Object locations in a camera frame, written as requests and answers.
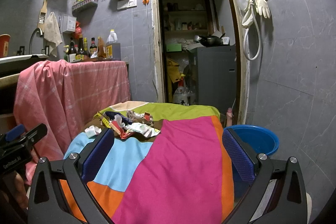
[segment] white plastic box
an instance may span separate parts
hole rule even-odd
[[[76,28],[76,17],[64,15],[63,16],[63,33],[73,33]]]

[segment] blue plastic basin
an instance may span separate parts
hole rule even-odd
[[[257,154],[265,153],[271,156],[279,148],[279,138],[271,130],[247,124],[237,124],[229,128],[232,128]]]

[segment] wooden door frame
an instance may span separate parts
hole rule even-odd
[[[236,92],[236,110],[234,122],[244,124],[246,120],[247,110],[247,90],[249,87],[248,79],[248,63],[243,54],[243,30],[242,30],[242,14],[238,7],[237,0],[229,0],[232,19],[234,24],[236,53],[237,53],[237,92]],[[158,93],[158,101],[164,102],[164,86],[163,86],[163,62],[162,62],[162,43],[161,30],[159,25],[159,1],[152,0],[152,28],[153,28],[153,45],[154,45],[154,70],[156,73],[156,86]]]

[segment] light blue fabric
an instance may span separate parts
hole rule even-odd
[[[85,145],[94,140],[89,139],[85,133],[80,133],[71,142],[64,158],[73,152],[80,153]],[[139,142],[136,138],[127,138],[125,141],[115,139],[112,149],[93,181],[108,185],[113,190],[125,192],[135,169],[148,154],[152,144],[152,142]]]

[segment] white rubber glove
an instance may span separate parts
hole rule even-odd
[[[260,16],[263,15],[264,18],[271,18],[271,13],[266,0],[255,0],[255,5]]]
[[[251,13],[251,9],[250,9],[250,1],[251,0],[249,0],[248,5],[247,5],[247,12],[246,12],[243,20],[241,21],[241,25],[245,29],[249,28],[253,23],[253,17],[252,17],[252,13]]]

